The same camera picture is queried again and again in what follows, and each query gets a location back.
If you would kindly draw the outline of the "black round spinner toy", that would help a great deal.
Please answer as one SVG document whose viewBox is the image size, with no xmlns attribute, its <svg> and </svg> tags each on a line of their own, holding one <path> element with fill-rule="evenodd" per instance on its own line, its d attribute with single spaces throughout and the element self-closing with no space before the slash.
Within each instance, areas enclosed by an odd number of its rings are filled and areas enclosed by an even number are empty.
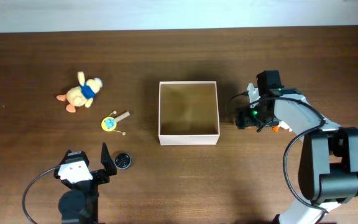
<svg viewBox="0 0 358 224">
<path fill-rule="evenodd" d="M 125 152 L 120 153 L 115 157 L 114 164 L 118 169 L 128 169 L 132 164 L 131 156 Z"/>
</svg>

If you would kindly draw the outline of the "white pink duck figure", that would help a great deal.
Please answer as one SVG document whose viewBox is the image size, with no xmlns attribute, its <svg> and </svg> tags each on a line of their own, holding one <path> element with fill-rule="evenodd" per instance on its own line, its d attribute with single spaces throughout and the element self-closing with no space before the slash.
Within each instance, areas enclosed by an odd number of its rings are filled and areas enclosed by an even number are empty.
<svg viewBox="0 0 358 224">
<path fill-rule="evenodd" d="M 284 121 L 279 121 L 278 124 L 272 128 L 273 132 L 278 132 L 279 129 L 288 130 L 289 132 L 293 131 L 292 128 Z"/>
</svg>

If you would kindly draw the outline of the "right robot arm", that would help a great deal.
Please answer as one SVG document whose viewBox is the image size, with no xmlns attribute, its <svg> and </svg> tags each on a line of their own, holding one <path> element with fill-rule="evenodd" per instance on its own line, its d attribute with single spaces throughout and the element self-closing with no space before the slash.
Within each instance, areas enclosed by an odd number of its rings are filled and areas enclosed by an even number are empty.
<svg viewBox="0 0 358 224">
<path fill-rule="evenodd" d="M 311 106 L 302 92 L 285 88 L 278 70 L 257 74 L 257 85 L 249 84 L 243 96 L 249 104 L 237 109 L 238 129 L 255 127 L 293 131 L 295 137 L 283 153 L 283 174 L 294 196 L 291 206 L 274 223 L 319 223 L 329 212 L 358 197 L 358 129 L 344 128 Z M 288 175 L 288 155 L 297 142 L 303 143 L 298 184 Z"/>
</svg>

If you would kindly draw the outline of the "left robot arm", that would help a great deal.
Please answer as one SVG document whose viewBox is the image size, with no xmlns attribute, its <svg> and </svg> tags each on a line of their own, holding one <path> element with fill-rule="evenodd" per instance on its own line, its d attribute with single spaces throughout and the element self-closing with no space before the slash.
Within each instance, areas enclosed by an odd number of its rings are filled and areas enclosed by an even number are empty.
<svg viewBox="0 0 358 224">
<path fill-rule="evenodd" d="M 54 172 L 54 177 L 69 188 L 58 202 L 62 223 L 99 223 L 98 187 L 109 183 L 110 177 L 117 174 L 117 169 L 106 143 L 101 148 L 104 168 L 90 171 L 89 163 L 84 151 L 68 150 Z"/>
</svg>

